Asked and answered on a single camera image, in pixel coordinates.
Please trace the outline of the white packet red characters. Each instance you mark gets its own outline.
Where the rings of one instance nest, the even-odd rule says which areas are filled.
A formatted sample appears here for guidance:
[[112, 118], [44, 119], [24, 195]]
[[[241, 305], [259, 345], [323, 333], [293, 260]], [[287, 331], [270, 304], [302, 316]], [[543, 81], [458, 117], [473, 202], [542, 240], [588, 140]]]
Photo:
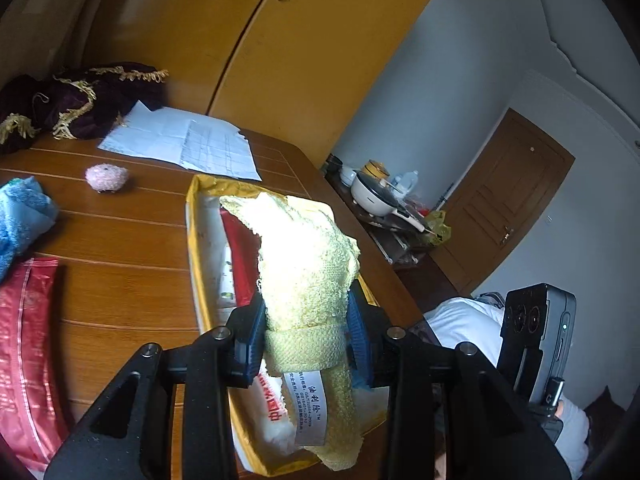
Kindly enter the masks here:
[[286, 373], [281, 379], [262, 368], [242, 395], [257, 444], [268, 456], [289, 456], [326, 443], [328, 404], [318, 370]]

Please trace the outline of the yellow towel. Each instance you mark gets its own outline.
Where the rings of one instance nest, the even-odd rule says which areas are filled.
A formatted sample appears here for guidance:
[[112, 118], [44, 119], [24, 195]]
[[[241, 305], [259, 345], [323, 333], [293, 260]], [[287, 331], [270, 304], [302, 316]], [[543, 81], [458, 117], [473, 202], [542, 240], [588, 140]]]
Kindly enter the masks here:
[[362, 445], [345, 336], [357, 242], [326, 204], [269, 193], [224, 196], [221, 203], [262, 242], [266, 367], [282, 380], [296, 444], [333, 471], [348, 469]]

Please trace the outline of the blue towel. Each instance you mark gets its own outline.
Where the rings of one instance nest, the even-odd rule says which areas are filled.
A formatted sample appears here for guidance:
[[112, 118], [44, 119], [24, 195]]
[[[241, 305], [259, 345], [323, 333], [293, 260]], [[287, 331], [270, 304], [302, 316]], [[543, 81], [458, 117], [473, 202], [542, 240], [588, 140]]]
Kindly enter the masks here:
[[1, 187], [0, 217], [0, 278], [4, 280], [14, 259], [55, 225], [58, 205], [35, 177], [14, 178]]

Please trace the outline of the white tray yellow tape rim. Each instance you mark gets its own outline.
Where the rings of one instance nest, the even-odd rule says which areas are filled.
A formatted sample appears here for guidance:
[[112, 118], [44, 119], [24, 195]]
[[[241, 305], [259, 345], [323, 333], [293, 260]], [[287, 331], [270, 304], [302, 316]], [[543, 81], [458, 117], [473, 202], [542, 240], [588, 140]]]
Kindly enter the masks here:
[[[186, 193], [186, 236], [201, 330], [224, 324], [234, 309], [245, 307], [254, 293], [260, 292], [258, 256], [262, 242], [221, 203], [224, 196], [255, 198], [260, 193], [288, 197], [254, 184], [202, 174], [191, 181]], [[229, 391], [232, 437], [244, 465], [255, 474], [275, 477], [322, 464], [304, 448], [289, 456], [268, 456], [257, 444], [243, 403], [242, 391], [247, 389]], [[363, 443], [364, 436], [384, 422], [388, 393], [371, 390], [352, 376], [352, 395]]]

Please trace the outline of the yellow plastic bag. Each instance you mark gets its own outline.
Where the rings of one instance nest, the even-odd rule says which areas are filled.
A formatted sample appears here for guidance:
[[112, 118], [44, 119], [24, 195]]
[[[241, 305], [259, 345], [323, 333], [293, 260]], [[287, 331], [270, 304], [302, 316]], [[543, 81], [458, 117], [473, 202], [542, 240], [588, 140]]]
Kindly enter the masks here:
[[426, 238], [433, 246], [446, 243], [451, 236], [451, 228], [446, 225], [446, 211], [431, 211], [425, 218]]

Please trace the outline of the low side table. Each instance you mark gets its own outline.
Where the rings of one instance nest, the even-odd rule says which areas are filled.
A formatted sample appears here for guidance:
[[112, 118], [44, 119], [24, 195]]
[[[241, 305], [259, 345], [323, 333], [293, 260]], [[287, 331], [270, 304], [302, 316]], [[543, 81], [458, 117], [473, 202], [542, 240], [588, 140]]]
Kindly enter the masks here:
[[418, 231], [397, 217], [390, 220], [371, 217], [354, 201], [350, 189], [341, 182], [338, 174], [330, 174], [326, 180], [372, 238], [422, 313], [459, 296], [457, 289], [428, 254], [430, 248]]

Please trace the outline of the brown wooden door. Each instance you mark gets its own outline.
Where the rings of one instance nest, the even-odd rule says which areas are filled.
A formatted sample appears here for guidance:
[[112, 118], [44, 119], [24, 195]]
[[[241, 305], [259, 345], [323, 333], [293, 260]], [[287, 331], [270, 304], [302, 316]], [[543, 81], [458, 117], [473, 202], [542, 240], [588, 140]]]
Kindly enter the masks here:
[[532, 228], [575, 157], [515, 110], [450, 195], [444, 209], [450, 239], [431, 258], [461, 295], [482, 284]]

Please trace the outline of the clear plastic bottle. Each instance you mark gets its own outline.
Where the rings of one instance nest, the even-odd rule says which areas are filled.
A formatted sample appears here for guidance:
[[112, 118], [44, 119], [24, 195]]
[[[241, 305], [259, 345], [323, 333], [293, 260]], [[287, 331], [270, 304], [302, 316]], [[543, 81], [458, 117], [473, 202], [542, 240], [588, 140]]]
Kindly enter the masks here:
[[393, 187], [393, 194], [398, 200], [406, 197], [418, 184], [419, 173], [416, 170], [398, 174], [390, 181]]

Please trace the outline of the red plastic bag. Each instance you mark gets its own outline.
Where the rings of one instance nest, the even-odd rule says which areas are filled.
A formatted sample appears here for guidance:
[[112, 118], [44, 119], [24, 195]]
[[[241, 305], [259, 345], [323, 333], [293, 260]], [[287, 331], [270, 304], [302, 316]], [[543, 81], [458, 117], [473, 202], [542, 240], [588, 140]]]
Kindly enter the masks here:
[[1, 435], [34, 471], [47, 469], [68, 435], [51, 356], [56, 270], [55, 258], [32, 258], [1, 284]]

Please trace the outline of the white electric cooking pot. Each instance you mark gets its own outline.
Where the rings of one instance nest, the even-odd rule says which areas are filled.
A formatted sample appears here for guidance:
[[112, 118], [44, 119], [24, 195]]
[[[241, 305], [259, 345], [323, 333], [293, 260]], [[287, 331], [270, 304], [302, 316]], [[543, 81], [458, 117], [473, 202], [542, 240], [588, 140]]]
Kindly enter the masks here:
[[374, 177], [358, 171], [350, 187], [350, 194], [352, 199], [372, 217], [396, 217], [410, 224], [420, 233], [428, 232], [424, 222], [409, 214], [388, 187], [383, 186], [381, 181]]

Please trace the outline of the white paper sheets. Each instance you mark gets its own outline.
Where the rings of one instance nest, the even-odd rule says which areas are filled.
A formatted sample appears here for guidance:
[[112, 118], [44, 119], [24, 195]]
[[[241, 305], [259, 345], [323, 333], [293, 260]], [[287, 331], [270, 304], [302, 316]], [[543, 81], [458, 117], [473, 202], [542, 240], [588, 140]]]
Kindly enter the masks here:
[[102, 151], [170, 162], [183, 169], [232, 179], [260, 181], [250, 144], [230, 122], [137, 102], [99, 144]]

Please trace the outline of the pink fuzzy ball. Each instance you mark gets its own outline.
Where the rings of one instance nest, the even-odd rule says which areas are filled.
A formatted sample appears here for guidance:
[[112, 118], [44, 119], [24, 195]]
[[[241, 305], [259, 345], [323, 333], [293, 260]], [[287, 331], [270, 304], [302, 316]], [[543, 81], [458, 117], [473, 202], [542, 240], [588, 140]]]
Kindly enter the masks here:
[[90, 188], [98, 193], [115, 193], [125, 186], [129, 179], [129, 172], [124, 167], [99, 164], [85, 171], [85, 179]]

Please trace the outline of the yellow lidded container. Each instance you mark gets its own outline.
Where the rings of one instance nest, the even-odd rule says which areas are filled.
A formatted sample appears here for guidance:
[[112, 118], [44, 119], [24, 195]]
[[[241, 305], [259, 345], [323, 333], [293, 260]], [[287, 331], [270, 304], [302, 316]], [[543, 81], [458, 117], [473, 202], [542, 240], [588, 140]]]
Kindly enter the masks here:
[[390, 173], [387, 171], [382, 162], [369, 159], [361, 168], [361, 171], [378, 180], [386, 180]]

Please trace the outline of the purple velvet cloth gold fringe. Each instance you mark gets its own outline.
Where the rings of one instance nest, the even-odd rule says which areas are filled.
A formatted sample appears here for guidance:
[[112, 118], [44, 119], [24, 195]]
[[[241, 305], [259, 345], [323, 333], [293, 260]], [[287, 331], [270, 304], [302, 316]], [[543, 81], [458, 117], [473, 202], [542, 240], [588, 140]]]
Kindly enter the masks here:
[[43, 80], [17, 76], [1, 89], [1, 153], [30, 148], [46, 134], [103, 138], [137, 103], [163, 107], [168, 76], [168, 70], [134, 62], [63, 70]]

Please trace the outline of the yellow wooden wardrobe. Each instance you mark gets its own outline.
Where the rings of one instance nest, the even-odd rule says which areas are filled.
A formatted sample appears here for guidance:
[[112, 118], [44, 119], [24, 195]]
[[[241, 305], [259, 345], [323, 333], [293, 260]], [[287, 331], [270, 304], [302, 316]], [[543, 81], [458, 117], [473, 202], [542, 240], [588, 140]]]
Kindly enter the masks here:
[[82, 59], [168, 70], [173, 107], [321, 165], [430, 0], [100, 0]]

